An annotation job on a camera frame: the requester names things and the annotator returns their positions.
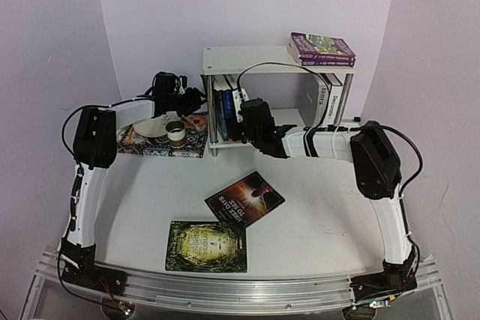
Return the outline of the aluminium front rail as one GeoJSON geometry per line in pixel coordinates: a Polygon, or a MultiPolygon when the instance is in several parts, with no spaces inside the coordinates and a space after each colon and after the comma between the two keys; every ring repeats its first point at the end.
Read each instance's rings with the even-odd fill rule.
{"type": "MultiPolygon", "coordinates": [[[[33,315],[46,280],[57,282],[56,251],[44,250],[34,271],[23,312],[33,315]]],[[[136,304],[202,313],[312,313],[349,306],[353,289],[348,275],[288,280],[226,280],[140,271],[115,265],[125,271],[127,281],[123,299],[136,304]]],[[[423,262],[417,273],[418,288],[431,289],[439,308],[448,312],[442,280],[433,257],[423,262]]],[[[399,300],[413,300],[407,292],[399,300]]]]}

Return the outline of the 117-Storey Treehouse book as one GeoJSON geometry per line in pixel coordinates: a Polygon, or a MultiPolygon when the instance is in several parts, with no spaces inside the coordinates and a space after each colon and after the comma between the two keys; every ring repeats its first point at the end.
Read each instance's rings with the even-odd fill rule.
{"type": "Polygon", "coordinates": [[[342,38],[292,32],[286,46],[296,61],[354,61],[356,54],[342,38]]]}

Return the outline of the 52-Storey Treehouse book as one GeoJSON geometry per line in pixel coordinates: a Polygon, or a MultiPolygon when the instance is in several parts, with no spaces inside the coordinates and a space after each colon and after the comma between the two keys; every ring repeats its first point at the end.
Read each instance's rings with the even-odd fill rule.
{"type": "Polygon", "coordinates": [[[353,61],[322,61],[322,60],[299,60],[298,64],[304,67],[354,67],[353,61]]]}

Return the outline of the dark blue barcode book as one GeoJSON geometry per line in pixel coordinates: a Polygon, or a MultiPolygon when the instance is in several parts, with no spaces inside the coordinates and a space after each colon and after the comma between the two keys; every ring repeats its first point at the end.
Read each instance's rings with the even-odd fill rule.
{"type": "Polygon", "coordinates": [[[213,91],[213,98],[214,98],[214,107],[215,107],[215,120],[216,120],[216,128],[219,133],[220,139],[225,140],[224,135],[224,120],[222,119],[222,111],[223,106],[221,105],[221,93],[217,90],[213,91]]]}

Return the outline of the pink white plate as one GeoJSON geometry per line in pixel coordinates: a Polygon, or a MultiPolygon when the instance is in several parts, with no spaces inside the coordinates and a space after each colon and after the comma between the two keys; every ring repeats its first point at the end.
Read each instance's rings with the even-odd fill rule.
{"type": "Polygon", "coordinates": [[[159,117],[134,123],[133,129],[141,136],[157,138],[167,134],[166,126],[168,123],[180,120],[181,118],[175,111],[170,111],[159,117]]]}

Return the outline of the dark Days book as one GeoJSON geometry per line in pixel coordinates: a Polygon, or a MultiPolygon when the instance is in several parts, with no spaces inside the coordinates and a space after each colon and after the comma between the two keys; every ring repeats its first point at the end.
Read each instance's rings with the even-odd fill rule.
{"type": "Polygon", "coordinates": [[[260,173],[253,172],[205,203],[219,221],[248,227],[285,203],[285,198],[260,173]]]}

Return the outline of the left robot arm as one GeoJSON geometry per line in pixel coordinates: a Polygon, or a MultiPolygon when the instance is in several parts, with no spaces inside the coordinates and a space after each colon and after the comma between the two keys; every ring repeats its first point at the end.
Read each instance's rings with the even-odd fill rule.
{"type": "Polygon", "coordinates": [[[199,110],[207,97],[187,83],[186,76],[160,72],[154,76],[150,88],[133,99],[76,109],[79,120],[68,149],[76,164],[76,177],[70,194],[67,228],[59,244],[58,257],[65,262],[61,281],[114,294],[122,292],[125,272],[95,264],[96,212],[104,177],[116,159],[116,134],[126,126],[168,112],[183,116],[199,110]]]}

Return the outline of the Decorate Furniture large book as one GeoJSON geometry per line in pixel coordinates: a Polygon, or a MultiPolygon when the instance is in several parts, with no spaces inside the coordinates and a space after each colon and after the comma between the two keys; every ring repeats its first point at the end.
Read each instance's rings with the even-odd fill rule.
{"type": "Polygon", "coordinates": [[[324,73],[323,76],[329,85],[327,113],[324,119],[325,125],[329,126],[335,124],[344,84],[333,73],[324,73]]]}

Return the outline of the patterned placemat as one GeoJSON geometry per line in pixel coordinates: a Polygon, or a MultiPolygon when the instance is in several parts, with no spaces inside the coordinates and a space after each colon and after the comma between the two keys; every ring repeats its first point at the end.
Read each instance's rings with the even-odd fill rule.
{"type": "Polygon", "coordinates": [[[208,114],[196,112],[181,118],[186,126],[186,143],[181,148],[169,144],[167,135],[148,138],[139,135],[133,125],[116,133],[117,152],[120,154],[151,155],[161,157],[202,158],[208,140],[208,114]]]}

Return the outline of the green Alice book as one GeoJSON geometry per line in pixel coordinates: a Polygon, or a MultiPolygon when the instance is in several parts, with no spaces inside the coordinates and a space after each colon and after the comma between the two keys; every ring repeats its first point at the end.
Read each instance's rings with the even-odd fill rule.
{"type": "Polygon", "coordinates": [[[236,274],[247,269],[245,227],[223,222],[170,223],[166,271],[236,274]]]}

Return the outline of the grey ianra book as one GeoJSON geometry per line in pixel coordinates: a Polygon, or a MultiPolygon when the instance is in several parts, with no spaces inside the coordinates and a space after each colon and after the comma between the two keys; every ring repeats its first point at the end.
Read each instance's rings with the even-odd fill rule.
{"type": "Polygon", "coordinates": [[[331,85],[322,74],[301,75],[300,80],[295,105],[304,124],[312,127],[323,121],[331,85]]]}

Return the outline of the small brown white cup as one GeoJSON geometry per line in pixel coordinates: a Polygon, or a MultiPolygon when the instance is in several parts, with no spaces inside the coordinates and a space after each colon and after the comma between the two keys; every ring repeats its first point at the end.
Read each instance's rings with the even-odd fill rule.
{"type": "Polygon", "coordinates": [[[166,124],[166,134],[169,144],[181,148],[186,143],[186,126],[183,121],[171,121],[166,124]]]}

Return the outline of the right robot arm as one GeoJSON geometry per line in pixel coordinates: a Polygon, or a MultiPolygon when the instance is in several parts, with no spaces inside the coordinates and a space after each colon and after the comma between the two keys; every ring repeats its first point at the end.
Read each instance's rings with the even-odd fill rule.
{"type": "Polygon", "coordinates": [[[278,126],[269,105],[262,99],[243,100],[238,111],[243,143],[262,154],[287,159],[335,159],[353,165],[360,194],[373,206],[382,236],[382,271],[353,277],[351,287],[360,302],[400,295],[417,286],[420,249],[413,240],[404,208],[401,159],[387,134],[402,138],[414,151],[416,145],[400,131],[376,121],[358,127],[314,125],[296,130],[278,126]]]}

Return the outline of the blue orange paperback book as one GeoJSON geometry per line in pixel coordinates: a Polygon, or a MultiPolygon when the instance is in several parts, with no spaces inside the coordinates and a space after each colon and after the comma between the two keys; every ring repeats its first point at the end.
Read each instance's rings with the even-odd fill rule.
{"type": "Polygon", "coordinates": [[[237,140],[236,133],[236,115],[235,107],[233,103],[233,94],[231,90],[223,91],[223,113],[226,122],[226,129],[229,136],[229,140],[235,142],[237,140]]]}

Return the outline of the white two-tier shelf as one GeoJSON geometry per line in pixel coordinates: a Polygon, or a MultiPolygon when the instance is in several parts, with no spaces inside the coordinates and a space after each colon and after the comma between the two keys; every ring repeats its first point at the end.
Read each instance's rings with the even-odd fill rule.
{"type": "MultiPolygon", "coordinates": [[[[223,141],[220,139],[216,128],[215,104],[213,98],[214,76],[235,76],[243,70],[259,63],[274,62],[288,64],[287,66],[264,64],[249,70],[250,74],[261,73],[304,73],[292,56],[287,52],[286,46],[209,46],[203,50],[203,76],[205,76],[205,90],[208,95],[208,147],[213,157],[218,156],[218,151],[224,148],[238,148],[246,146],[241,142],[223,141]]],[[[340,99],[337,117],[334,125],[339,125],[344,116],[347,99],[352,85],[353,67],[305,67],[314,73],[334,73],[338,76],[344,74],[343,93],[340,99]]],[[[276,121],[285,121],[287,124],[304,126],[302,117],[296,106],[292,109],[273,109],[271,113],[276,121]]]]}

